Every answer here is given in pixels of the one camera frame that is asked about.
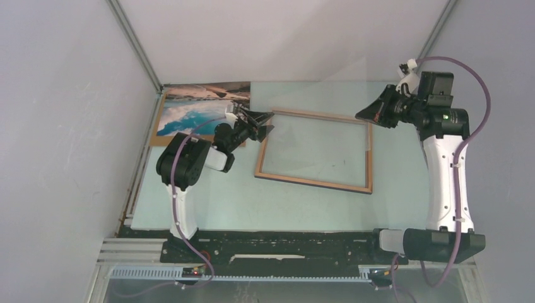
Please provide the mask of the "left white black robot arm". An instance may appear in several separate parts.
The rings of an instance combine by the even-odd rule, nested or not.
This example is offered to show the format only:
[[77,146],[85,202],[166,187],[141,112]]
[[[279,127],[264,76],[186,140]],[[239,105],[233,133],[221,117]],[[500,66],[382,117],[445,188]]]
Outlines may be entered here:
[[198,258],[199,245],[190,239],[198,230],[192,188],[203,169],[227,173],[235,162],[233,152],[247,140],[264,142],[274,129],[274,112],[252,111],[235,102],[223,116],[202,122],[189,133],[178,132],[156,163],[156,173],[167,187],[173,224],[170,232],[182,239],[175,255],[185,263]]

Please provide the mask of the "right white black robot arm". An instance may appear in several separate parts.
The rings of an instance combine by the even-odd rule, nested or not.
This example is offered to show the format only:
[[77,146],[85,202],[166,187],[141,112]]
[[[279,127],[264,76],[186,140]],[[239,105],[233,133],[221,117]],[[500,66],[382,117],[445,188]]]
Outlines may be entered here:
[[385,263],[392,253],[416,261],[461,263],[486,247],[486,237],[474,231],[467,203],[466,161],[469,116],[452,107],[452,73],[407,72],[387,85],[355,118],[395,128],[400,122],[416,129],[428,170],[430,204],[424,229],[376,229],[367,256]]

